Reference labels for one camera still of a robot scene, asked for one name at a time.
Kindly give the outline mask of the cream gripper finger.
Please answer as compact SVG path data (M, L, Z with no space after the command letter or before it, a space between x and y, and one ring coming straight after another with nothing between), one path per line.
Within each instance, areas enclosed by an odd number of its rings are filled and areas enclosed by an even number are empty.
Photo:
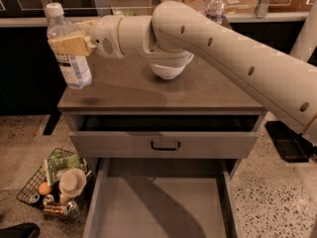
M86 20L75 23L75 27L83 32L88 32L95 23L95 20Z
M51 49L58 54L88 57L96 46L85 35L67 35L48 39Z

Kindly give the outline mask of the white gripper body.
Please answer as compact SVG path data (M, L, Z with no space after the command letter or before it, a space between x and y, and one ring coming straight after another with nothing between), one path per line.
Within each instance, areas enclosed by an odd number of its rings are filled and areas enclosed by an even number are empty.
M96 53L105 59L122 59L125 55L119 44L119 25L123 17L107 15L96 20L89 30Z

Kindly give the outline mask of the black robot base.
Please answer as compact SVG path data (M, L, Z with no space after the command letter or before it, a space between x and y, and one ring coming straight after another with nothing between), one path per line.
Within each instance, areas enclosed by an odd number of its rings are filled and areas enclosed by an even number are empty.
M288 163L306 163L317 159L317 147L280 121L268 121L265 128L279 154Z

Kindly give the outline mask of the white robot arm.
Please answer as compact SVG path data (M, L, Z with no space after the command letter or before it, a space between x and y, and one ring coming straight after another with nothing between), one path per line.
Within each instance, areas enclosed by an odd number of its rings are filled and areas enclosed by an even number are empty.
M151 66L184 67L198 56L245 90L281 122L317 142L316 67L222 27L185 4L167 1L150 16L104 16L50 37L56 53L122 59L140 54Z

